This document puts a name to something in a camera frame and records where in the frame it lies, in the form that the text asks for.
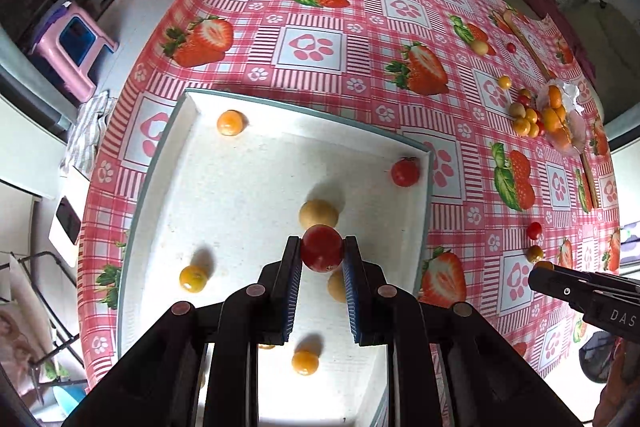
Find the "white rectangular tray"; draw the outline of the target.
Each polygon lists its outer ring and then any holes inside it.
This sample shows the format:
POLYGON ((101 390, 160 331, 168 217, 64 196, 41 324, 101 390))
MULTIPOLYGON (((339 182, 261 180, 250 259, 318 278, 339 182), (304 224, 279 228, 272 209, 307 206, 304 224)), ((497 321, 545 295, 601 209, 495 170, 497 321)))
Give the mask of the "white rectangular tray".
MULTIPOLYGON (((117 350, 125 353, 173 304, 220 303, 258 280, 302 234, 300 207, 324 199, 337 231, 357 239, 388 283, 418 285, 428 230, 435 152, 431 145, 300 106, 219 91, 189 90, 169 118, 139 195, 122 265, 117 350), (217 119, 234 109, 245 129, 223 136, 217 119), (418 158, 417 184, 394 184, 390 169, 418 158), (189 293, 179 274, 199 265, 205 288, 189 293)), ((386 351, 359 347, 329 277, 304 270, 285 345, 258 353, 259 419, 265 426, 372 426, 386 396, 386 351), (319 355, 297 374, 297 350, 319 355)))

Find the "yellow fruit far table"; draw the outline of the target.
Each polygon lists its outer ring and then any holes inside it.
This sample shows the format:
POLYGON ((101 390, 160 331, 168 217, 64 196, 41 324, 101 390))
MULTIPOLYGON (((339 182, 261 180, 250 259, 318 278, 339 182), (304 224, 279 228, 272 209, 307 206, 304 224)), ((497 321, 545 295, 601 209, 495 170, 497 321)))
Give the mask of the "yellow fruit far table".
POLYGON ((488 43, 483 40, 473 40, 470 43, 470 48, 479 56, 484 56, 488 53, 488 43))

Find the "pink plastic stool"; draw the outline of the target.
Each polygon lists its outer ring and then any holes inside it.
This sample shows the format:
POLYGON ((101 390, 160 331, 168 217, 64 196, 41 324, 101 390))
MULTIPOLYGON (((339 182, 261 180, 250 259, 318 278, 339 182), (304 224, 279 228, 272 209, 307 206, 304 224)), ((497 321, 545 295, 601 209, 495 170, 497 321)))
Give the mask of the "pink plastic stool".
POLYGON ((64 89, 86 103, 96 92, 89 72, 104 48, 114 54, 118 42, 75 1, 58 0, 36 25, 29 54, 43 58, 60 76, 64 89))

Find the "brown kiwi berry front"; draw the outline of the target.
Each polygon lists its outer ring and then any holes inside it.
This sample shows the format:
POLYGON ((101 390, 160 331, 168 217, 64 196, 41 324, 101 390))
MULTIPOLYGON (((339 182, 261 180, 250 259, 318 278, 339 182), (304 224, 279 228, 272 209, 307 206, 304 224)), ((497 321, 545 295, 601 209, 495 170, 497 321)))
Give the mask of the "brown kiwi berry front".
POLYGON ((338 303, 346 303, 344 274, 342 270, 335 270, 329 277, 328 288, 330 296, 338 303))

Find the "olive yellow tomato cluster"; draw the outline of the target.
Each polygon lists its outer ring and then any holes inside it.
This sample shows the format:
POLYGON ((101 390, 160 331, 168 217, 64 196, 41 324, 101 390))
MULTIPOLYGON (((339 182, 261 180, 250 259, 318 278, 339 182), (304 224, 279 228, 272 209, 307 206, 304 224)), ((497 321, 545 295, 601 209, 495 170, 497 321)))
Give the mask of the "olive yellow tomato cluster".
POLYGON ((533 263, 534 265, 544 259, 544 251, 539 245, 532 245, 525 251, 525 257, 529 263, 533 263))

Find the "yellow cherry tomato in tray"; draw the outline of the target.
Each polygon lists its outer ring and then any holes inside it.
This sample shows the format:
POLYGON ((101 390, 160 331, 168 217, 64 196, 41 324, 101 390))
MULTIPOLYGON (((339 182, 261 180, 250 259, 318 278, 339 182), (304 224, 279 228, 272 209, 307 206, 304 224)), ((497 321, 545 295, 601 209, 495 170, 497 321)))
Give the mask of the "yellow cherry tomato in tray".
POLYGON ((182 289, 189 293, 199 293, 202 291, 209 276, 199 265, 187 265, 179 274, 179 283, 182 289))

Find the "red cherry tomato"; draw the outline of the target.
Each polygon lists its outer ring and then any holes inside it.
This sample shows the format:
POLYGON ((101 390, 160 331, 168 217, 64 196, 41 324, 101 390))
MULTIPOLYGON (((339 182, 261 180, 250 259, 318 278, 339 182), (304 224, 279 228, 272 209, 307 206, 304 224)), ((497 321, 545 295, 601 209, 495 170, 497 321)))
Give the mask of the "red cherry tomato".
POLYGON ((421 176, 419 159, 414 157, 399 159, 390 169, 390 176, 394 184, 400 187, 409 187, 417 184, 421 176))
POLYGON ((526 235, 531 241, 539 239, 542 233, 542 226, 539 222, 532 222, 526 229, 526 235))
POLYGON ((329 225, 314 225, 303 236, 300 257, 314 272, 331 272, 344 258, 342 236, 329 225))

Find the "clear plastic fruit bag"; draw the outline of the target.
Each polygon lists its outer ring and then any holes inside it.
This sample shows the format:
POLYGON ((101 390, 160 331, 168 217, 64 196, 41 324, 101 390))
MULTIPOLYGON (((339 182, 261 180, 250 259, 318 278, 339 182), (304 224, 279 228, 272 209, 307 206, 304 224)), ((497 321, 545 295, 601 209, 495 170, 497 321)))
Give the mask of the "clear plastic fruit bag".
POLYGON ((574 83, 549 80, 537 93, 546 137, 561 155, 577 158, 586 148, 585 109, 578 103, 579 89, 574 83))

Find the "yellow tomato in cluster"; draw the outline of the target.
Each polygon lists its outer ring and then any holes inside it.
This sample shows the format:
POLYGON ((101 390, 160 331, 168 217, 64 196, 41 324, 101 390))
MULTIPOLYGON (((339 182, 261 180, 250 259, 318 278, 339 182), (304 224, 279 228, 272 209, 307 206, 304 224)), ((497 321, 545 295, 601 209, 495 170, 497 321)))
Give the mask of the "yellow tomato in cluster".
POLYGON ((534 266, 535 269, 545 269, 545 270, 550 270, 553 271, 554 270, 554 265, 553 263, 549 262, 549 261, 538 261, 536 263, 536 265, 534 266))

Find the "brown longan in tray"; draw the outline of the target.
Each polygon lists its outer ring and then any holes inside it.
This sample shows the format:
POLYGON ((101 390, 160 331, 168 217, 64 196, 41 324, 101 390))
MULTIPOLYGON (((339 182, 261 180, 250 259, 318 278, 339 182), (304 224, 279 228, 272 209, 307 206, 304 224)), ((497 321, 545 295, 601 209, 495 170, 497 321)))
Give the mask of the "brown longan in tray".
POLYGON ((309 199, 300 207, 298 220, 304 230, 315 225, 326 225, 334 228, 340 213, 324 199, 309 199))

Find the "pink strawberry tablecloth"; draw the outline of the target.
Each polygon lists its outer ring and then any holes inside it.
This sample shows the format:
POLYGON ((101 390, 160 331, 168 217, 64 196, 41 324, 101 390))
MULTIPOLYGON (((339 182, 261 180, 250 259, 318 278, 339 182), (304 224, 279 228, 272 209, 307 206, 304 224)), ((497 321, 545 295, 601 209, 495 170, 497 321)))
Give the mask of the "pink strawberry tablecloth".
POLYGON ((529 287, 536 263, 525 251, 539 245, 555 267, 613 275, 618 223, 611 156, 586 152, 593 208, 580 155, 550 145, 536 109, 539 89, 559 79, 576 84, 585 122, 596 122, 567 53, 552 20, 501 0, 176 0, 131 69, 91 179, 78 269, 90 391, 126 353, 116 334, 128 235, 189 90, 266 98, 431 145, 428 230, 408 293, 442 308, 469 303, 546 383, 577 317, 529 287), (475 39, 486 55, 470 48, 475 39), (534 221, 542 233, 531 241, 534 221))

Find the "orange cherry tomato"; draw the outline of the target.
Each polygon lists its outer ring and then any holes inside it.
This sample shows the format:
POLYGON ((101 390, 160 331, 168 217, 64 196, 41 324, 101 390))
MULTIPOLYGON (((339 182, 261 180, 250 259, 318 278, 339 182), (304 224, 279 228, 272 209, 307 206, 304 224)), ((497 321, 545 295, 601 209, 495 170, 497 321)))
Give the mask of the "orange cherry tomato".
POLYGON ((217 119, 217 130, 223 136, 235 136, 245 129, 245 117, 234 109, 226 110, 217 119))

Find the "wooden stick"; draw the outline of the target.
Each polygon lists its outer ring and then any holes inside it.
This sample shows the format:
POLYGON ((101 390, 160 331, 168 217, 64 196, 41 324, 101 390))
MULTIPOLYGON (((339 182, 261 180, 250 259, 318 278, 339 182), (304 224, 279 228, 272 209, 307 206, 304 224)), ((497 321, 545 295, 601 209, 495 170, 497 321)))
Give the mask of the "wooden stick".
POLYGON ((584 175, 587 181, 590 199, 592 202, 592 207, 600 208, 597 187, 596 187, 596 184, 594 183, 594 178, 593 178, 593 174, 589 164, 589 160, 585 152, 580 153, 580 161, 582 162, 582 171, 584 172, 584 175))

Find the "red cherry tomato top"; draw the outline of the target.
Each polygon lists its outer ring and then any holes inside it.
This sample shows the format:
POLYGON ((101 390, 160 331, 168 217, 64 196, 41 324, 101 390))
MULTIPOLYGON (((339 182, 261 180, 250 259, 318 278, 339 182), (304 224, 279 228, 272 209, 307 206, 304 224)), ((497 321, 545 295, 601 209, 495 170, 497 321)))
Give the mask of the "red cherry tomato top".
POLYGON ((539 222, 532 222, 526 229, 526 235, 531 241, 539 239, 542 233, 542 226, 539 222))

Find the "yellow tomato near pile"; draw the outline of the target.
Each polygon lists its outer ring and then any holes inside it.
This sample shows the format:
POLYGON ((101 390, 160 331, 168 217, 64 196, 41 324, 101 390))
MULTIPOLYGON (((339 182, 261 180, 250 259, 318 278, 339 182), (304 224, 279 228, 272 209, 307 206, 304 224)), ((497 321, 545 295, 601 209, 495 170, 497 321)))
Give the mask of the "yellow tomato near pile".
POLYGON ((510 89, 511 86, 512 86, 512 81, 511 81, 511 78, 509 76, 501 76, 501 77, 499 77, 498 80, 497 80, 497 83, 498 83, 498 86, 501 89, 504 89, 504 90, 510 89))

